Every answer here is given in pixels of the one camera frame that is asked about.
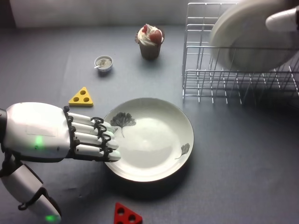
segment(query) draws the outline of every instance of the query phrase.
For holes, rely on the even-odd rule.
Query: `yellow triangle block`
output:
[[[93,106],[93,100],[90,97],[86,87],[83,87],[69,101],[70,106]]]

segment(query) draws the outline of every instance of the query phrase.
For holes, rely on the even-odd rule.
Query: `metal wire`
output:
[[[299,56],[296,54],[287,63],[271,71],[234,70],[233,63],[238,50],[259,51],[298,51],[299,49],[279,48],[226,48],[209,46],[209,34],[219,17],[237,3],[189,3],[185,24],[185,41],[183,52],[183,99],[202,97],[212,99],[224,98],[228,104],[230,99],[238,98],[244,104],[253,98],[258,104],[262,99],[299,99],[298,74]],[[230,68],[224,68],[218,62],[222,50],[233,52]],[[211,50],[218,51],[213,57]]]

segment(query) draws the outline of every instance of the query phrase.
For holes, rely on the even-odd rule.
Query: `brown cupcake liner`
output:
[[[138,40],[138,32],[135,34],[135,42],[139,44],[139,48],[140,48],[140,52],[141,55],[144,59],[147,60],[154,60],[156,59],[159,54],[160,54],[160,49],[161,49],[161,45],[165,40],[165,34],[164,31],[162,29],[160,29],[159,27],[157,27],[159,30],[161,30],[162,32],[162,37],[163,37],[163,41],[161,42],[161,44],[157,44],[157,45],[143,45],[139,40]]]

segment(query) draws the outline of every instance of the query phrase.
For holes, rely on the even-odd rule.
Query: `gray table surface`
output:
[[[27,162],[58,202],[62,223],[112,224],[116,202],[142,215],[144,224],[298,223],[297,113],[227,106],[224,100],[183,103],[184,28],[164,29],[155,62],[141,58],[137,27],[0,31],[1,108],[26,101],[63,107],[86,86],[94,107],[72,112],[104,117],[124,101],[153,97],[183,109],[194,128],[190,159],[161,182],[125,181],[94,161]],[[93,68],[99,55],[114,59],[108,76]],[[18,211],[2,184],[0,198],[0,223],[41,223]]]

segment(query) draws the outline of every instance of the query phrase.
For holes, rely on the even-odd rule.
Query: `white wall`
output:
[[[192,0],[11,0],[17,27],[177,25]],[[203,0],[202,2],[236,2]]]

